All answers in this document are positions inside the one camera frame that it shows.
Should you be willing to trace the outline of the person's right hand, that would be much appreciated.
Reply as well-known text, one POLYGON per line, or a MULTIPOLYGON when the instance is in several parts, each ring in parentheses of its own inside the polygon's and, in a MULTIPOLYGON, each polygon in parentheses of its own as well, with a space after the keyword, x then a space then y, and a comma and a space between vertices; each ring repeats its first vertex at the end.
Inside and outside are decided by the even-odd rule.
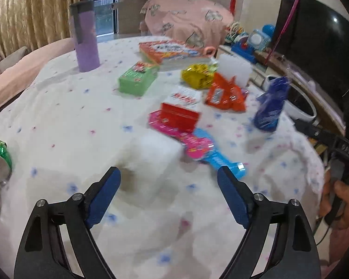
POLYGON ((331 193, 334 193, 341 199, 340 208, 336 214, 337 219, 335 226, 337 229, 347 229, 349 228, 349 185, 341 180, 331 181, 331 172, 328 169, 324 176, 324 185, 318 212, 319 217, 324 217, 331 211, 331 193))

